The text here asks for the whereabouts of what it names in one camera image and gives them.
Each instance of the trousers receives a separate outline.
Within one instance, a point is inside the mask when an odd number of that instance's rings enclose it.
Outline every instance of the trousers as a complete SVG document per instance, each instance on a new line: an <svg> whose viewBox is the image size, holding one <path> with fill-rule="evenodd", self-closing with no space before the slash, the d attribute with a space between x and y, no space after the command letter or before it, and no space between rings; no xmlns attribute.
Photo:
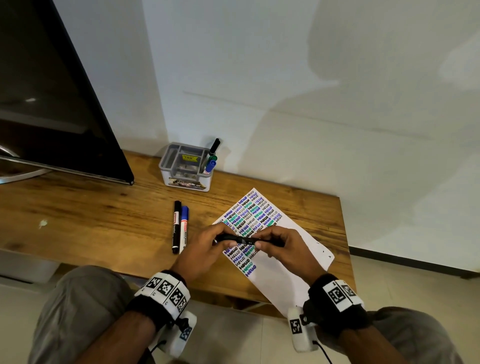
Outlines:
<svg viewBox="0 0 480 364"><path fill-rule="evenodd" d="M133 292L117 273L84 266L64 275L45 303L28 364L71 364L124 312ZM446 330L433 317L406 308L370 311L373 325L410 362L462 364ZM333 337L318 339L344 353Z"/></svg>

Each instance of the desk organizer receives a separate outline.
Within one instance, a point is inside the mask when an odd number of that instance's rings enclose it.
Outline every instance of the desk organizer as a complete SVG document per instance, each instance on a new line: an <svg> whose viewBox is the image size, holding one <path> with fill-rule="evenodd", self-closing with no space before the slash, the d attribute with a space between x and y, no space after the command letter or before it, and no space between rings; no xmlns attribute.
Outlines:
<svg viewBox="0 0 480 364"><path fill-rule="evenodd" d="M167 186L207 192L210 190L213 171L200 173L208 148L190 146L182 143L170 143L158 166L163 182Z"/></svg>

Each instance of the white paper sheet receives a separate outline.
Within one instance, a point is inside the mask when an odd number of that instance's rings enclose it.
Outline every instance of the white paper sheet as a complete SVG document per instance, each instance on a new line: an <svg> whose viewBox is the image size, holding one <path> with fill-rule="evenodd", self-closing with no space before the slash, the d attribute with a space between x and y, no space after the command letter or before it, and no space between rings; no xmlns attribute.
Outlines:
<svg viewBox="0 0 480 364"><path fill-rule="evenodd" d="M215 224L218 222L224 222L230 226L237 235L247 237L273 224L295 229L325 270L334 260L332 252L317 242L255 188L215 221ZM224 254L283 316L287 316L290 307L303 306L308 299L308 284L290 273L275 258L269 258L264 252L255 253L255 247L242 244L229 249Z"/></svg>

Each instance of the wood grain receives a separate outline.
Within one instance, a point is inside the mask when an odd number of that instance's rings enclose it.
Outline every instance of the wood grain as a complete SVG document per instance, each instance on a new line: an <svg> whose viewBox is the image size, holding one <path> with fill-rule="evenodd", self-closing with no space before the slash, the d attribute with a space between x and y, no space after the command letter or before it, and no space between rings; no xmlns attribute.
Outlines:
<svg viewBox="0 0 480 364"><path fill-rule="evenodd" d="M255 187L334 253L329 271L355 288L338 197L220 171L207 193L167 187L158 158L125 155L134 186L62 172L1 185L0 249L147 278L176 258L171 252L175 200L190 209L191 237ZM39 228L42 220L47 225ZM224 256L192 288L268 302Z"/></svg>

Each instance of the black monitor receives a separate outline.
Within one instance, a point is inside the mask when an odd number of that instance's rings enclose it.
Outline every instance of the black monitor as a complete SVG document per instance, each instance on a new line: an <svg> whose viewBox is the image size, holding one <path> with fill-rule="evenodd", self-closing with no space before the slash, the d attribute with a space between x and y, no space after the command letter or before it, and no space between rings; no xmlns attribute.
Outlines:
<svg viewBox="0 0 480 364"><path fill-rule="evenodd" d="M51 0L0 0L0 158L133 184Z"/></svg>

